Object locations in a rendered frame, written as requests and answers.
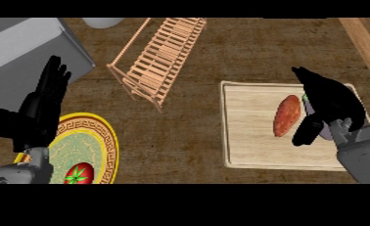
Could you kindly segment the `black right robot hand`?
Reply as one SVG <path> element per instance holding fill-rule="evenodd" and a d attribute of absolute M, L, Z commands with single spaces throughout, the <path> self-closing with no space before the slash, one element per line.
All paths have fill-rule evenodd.
<path fill-rule="evenodd" d="M 292 145 L 300 146 L 312 144 L 323 124 L 331 124 L 338 119 L 350 119 L 349 132 L 357 130 L 363 125 L 365 110 L 354 94 L 340 82 L 325 78 L 304 67 L 291 68 L 291 71 L 303 84 L 313 109 L 313 112 L 304 116 L 291 139 Z"/>

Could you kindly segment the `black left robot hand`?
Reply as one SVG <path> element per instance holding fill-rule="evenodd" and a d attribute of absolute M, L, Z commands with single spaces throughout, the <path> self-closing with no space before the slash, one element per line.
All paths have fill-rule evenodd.
<path fill-rule="evenodd" d="M 70 72 L 60 64 L 60 58 L 51 56 L 19 110 L 0 109 L 0 138 L 13 140 L 14 153 L 47 147 L 54 139 L 69 78 Z"/>

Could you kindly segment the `orange sweet potato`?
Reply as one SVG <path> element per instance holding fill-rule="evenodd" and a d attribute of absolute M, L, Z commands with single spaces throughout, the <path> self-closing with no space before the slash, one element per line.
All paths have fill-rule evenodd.
<path fill-rule="evenodd" d="M 288 95 L 279 102 L 273 120 L 273 134 L 280 137 L 289 130 L 300 117 L 300 101 L 294 95 Z"/>

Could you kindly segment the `pale wooden tray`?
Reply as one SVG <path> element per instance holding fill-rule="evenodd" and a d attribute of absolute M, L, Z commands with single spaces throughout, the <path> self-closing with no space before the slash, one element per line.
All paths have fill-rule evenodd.
<path fill-rule="evenodd" d="M 301 84 L 223 81 L 218 94 L 221 155 L 227 168 L 344 171 L 332 141 L 316 137 L 310 146 L 291 144 L 304 107 L 283 136 L 273 134 L 279 102 L 288 95 L 301 98 Z"/>

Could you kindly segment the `wooden tiered shelf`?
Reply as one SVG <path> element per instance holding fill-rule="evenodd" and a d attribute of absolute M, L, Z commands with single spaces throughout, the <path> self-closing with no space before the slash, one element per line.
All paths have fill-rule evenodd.
<path fill-rule="evenodd" d="M 113 61 L 106 65 L 131 99 L 144 98 L 158 112 L 193 45 L 206 26 L 205 18 L 165 18 L 127 72 L 116 63 L 150 18 L 143 21 Z"/>

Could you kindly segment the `grey box appliance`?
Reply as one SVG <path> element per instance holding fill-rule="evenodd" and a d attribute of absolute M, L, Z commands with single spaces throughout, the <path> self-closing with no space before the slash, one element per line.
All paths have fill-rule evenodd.
<path fill-rule="evenodd" d="M 93 70 L 91 57 L 60 18 L 0 18 L 0 108 L 19 109 L 51 55 L 72 73 L 69 82 Z"/>

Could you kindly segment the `yellow patterned plate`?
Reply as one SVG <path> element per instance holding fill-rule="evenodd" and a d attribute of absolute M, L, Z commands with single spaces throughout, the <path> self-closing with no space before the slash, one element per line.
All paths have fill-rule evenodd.
<path fill-rule="evenodd" d="M 64 184 L 69 168 L 87 162 L 93 168 L 91 184 L 110 184 L 118 168 L 118 140 L 106 120 L 93 113 L 69 113 L 58 118 L 56 136 L 48 144 L 53 173 L 47 184 Z M 21 151 L 14 163 L 29 162 Z"/>

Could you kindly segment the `light wooden board edge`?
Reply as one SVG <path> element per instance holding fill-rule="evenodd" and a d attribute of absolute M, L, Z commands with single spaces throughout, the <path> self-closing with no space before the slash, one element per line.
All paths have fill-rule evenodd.
<path fill-rule="evenodd" d="M 370 18 L 338 18 L 338 22 L 370 68 Z"/>

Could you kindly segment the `red tomato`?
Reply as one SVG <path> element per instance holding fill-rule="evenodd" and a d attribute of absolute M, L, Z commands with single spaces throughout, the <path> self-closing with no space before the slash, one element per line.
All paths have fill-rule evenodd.
<path fill-rule="evenodd" d="M 93 182 L 93 166 L 87 162 L 76 163 L 67 170 L 64 184 L 90 184 Z"/>

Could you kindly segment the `pale grey round object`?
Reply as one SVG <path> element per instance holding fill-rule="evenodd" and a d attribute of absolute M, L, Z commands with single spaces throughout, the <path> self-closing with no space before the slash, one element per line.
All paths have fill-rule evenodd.
<path fill-rule="evenodd" d="M 122 18 L 82 18 L 82 21 L 91 28 L 109 28 L 121 23 Z"/>

